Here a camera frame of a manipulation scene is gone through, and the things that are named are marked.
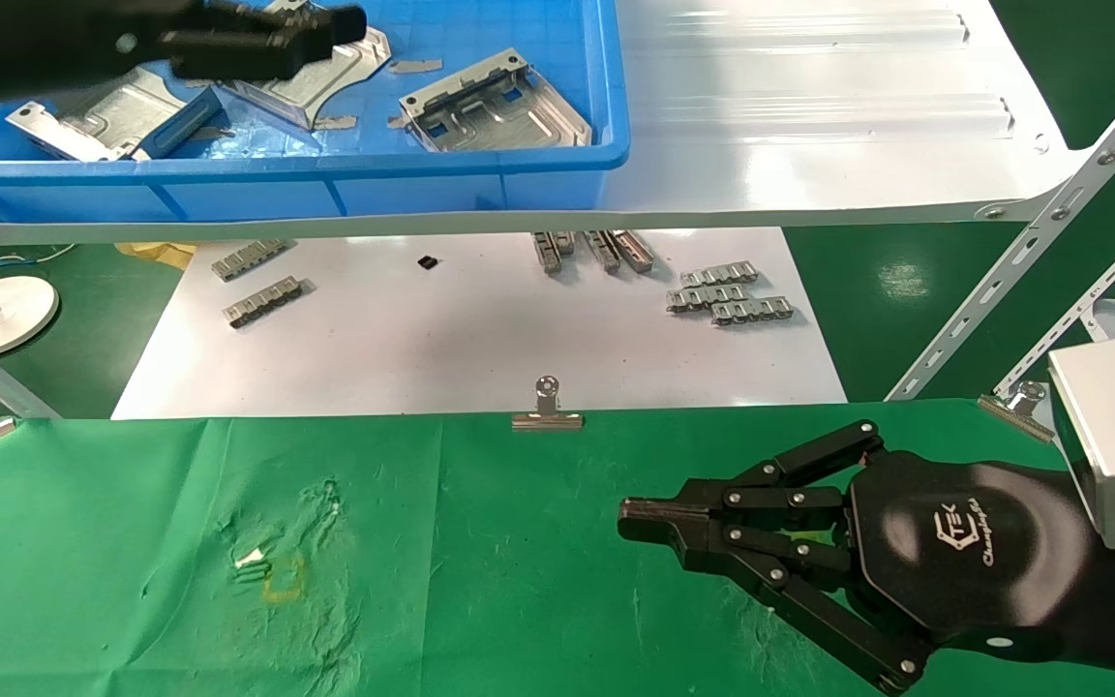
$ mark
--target white table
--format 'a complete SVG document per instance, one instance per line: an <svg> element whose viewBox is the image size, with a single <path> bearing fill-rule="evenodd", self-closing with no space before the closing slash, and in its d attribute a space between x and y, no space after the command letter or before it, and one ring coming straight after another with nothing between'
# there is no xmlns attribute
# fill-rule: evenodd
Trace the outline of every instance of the white table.
<svg viewBox="0 0 1115 697"><path fill-rule="evenodd" d="M115 419L512 412L541 375L566 409L844 401L779 229L642 231L658 268L610 277L580 243L541 272L527 234L306 239L234 282L201 248L128 383ZM416 264L433 255L442 264ZM757 297L788 321L721 329L672 317L678 272L749 260ZM287 275L316 291L243 330L222 310Z"/></svg>

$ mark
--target cable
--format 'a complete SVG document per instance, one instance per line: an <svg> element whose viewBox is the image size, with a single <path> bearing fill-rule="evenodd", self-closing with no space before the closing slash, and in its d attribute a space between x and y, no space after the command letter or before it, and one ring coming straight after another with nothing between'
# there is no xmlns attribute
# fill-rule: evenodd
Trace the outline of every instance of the cable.
<svg viewBox="0 0 1115 697"><path fill-rule="evenodd" d="M40 260L35 260L35 261L36 263L45 264L46 261L57 260L57 258L62 256L64 254L70 252L71 250L76 250L76 244L68 244L67 246L64 246L62 250L59 250L58 252L54 252L54 254L50 254L49 256L42 256L40 258Z"/></svg>
<svg viewBox="0 0 1115 697"><path fill-rule="evenodd" d="M42 256L39 260L27 260L26 256L21 256L18 254L8 254L4 256L0 256L0 269L6 269L10 267L31 267L36 264L43 264L46 263L46 261L57 260L57 258L62 256L64 254L70 252L71 250L75 250L75 248L76 244L68 244L67 246L64 246L62 250L54 252L54 254L50 254L49 256Z"/></svg>

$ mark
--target perforated metal strut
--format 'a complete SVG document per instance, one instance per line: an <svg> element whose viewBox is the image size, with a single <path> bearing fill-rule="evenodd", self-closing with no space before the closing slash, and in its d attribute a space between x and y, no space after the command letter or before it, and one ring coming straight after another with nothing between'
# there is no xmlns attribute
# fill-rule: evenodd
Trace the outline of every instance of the perforated metal strut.
<svg viewBox="0 0 1115 697"><path fill-rule="evenodd" d="M1115 173L1115 120L1098 137L1096 146L1084 152L1085 159L1078 172L1056 197L1044 207L1044 212L1015 239L1005 254L997 260L979 285L970 292L946 327L923 349L910 370L889 391L885 400L912 400L932 380L933 376L949 361L966 337L972 335L988 313L1009 293L1027 270L1035 264L1048 246L1053 245L1076 216L1087 207Z"/></svg>

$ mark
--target yellow stain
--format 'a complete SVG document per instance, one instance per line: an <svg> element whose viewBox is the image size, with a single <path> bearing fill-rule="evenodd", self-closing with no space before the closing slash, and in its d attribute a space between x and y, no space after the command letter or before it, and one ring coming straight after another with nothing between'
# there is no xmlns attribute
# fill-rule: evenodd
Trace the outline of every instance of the yellow stain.
<svg viewBox="0 0 1115 697"><path fill-rule="evenodd" d="M271 606L281 606L282 603L292 603L292 601L295 601L298 597L304 592L304 555L297 554L295 560L291 561L291 568L295 570L295 583L293 583L293 585L288 588L285 591L274 591L273 570L270 570L270 572L265 574L265 585L261 587L262 600L265 600L266 603L270 603Z"/></svg>

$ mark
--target blue plastic bin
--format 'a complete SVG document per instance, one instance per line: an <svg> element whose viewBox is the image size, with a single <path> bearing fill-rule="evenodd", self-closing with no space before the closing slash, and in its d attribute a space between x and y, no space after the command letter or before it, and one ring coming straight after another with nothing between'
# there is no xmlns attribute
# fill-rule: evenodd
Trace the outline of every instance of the blue plastic bin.
<svg viewBox="0 0 1115 697"><path fill-rule="evenodd" d="M266 0L252 0L264 6ZM318 1L332 6L345 0ZM0 222L207 222L492 210L584 210L605 173L628 158L628 104L613 0L362 0L395 61L439 58L442 70L381 68L327 103L343 130L307 133L217 91L211 125L234 136L188 142L151 163L58 162L3 116ZM517 49L592 125L592 146L500 153L428 153L389 128L399 97ZM197 89L151 65L177 96Z"/></svg>

